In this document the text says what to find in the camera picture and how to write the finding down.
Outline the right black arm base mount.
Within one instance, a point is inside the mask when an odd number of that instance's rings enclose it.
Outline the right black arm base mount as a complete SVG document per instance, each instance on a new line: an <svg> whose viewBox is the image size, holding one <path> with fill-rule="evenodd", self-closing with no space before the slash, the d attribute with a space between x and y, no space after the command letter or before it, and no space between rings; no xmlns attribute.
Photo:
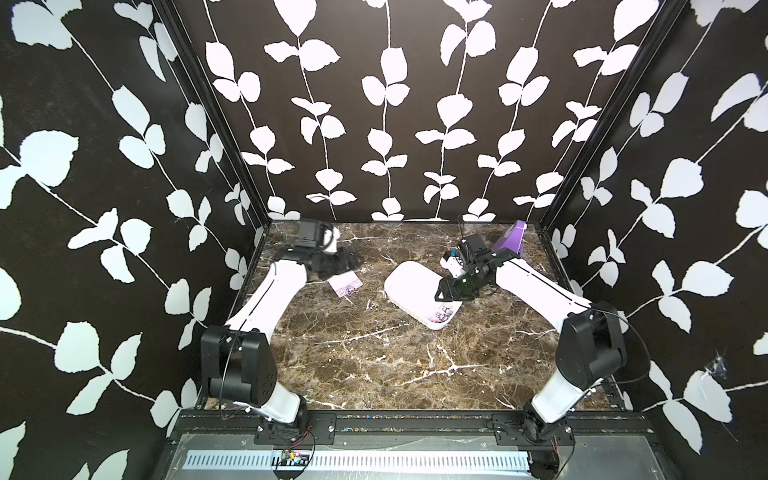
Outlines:
<svg viewBox="0 0 768 480"><path fill-rule="evenodd" d="M535 414L525 411L505 411L491 415L486 427L499 446L516 446L532 450L573 446L574 435L564 419L544 423Z"/></svg>

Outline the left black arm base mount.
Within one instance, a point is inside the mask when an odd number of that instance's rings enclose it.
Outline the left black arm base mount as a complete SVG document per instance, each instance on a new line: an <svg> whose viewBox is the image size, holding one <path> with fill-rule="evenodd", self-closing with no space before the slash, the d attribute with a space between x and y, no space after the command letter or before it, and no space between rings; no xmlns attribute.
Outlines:
<svg viewBox="0 0 768 480"><path fill-rule="evenodd" d="M301 441L300 447L332 445L335 439L337 415L330 410L308 410L300 424L284 424L258 418L253 443L287 447Z"/></svg>

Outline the purple sticker sheet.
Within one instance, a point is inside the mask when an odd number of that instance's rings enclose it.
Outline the purple sticker sheet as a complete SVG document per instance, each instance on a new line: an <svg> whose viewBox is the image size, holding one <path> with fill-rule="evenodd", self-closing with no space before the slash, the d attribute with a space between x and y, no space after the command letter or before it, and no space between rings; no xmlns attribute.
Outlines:
<svg viewBox="0 0 768 480"><path fill-rule="evenodd" d="M347 271L327 279L328 284L339 298L347 297L358 291L363 283L354 271Z"/></svg>

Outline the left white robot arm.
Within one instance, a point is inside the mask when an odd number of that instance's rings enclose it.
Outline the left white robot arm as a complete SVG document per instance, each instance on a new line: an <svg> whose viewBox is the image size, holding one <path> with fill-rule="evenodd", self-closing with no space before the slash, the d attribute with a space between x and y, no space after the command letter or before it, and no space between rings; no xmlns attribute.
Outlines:
<svg viewBox="0 0 768 480"><path fill-rule="evenodd" d="M211 327L202 335L205 393L217 400L245 403L269 421L306 429L306 400L279 382L271 337L311 273L327 280L362 264L363 257L354 245L329 251L296 245L281 248L242 308L223 326Z"/></svg>

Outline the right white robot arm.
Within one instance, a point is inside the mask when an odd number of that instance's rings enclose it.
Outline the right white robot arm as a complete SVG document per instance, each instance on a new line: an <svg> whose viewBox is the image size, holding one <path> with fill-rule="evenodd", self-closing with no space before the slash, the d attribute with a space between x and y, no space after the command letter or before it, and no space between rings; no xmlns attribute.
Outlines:
<svg viewBox="0 0 768 480"><path fill-rule="evenodd" d="M586 393L628 363L621 317L606 302L593 303L540 274L508 248L493 250L483 237L470 235L444 252L449 271L438 284L438 302L469 301L494 284L547 320L559 334L556 370L526 405L534 425L561 421Z"/></svg>

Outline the white plastic storage box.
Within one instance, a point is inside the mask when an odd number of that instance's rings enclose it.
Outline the white plastic storage box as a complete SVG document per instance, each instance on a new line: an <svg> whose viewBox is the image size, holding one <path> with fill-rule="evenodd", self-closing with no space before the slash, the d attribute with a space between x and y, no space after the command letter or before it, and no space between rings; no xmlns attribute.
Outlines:
<svg viewBox="0 0 768 480"><path fill-rule="evenodd" d="M441 277L424 265L406 261L384 281L388 299L430 330L441 330L456 316L461 301L436 301Z"/></svg>

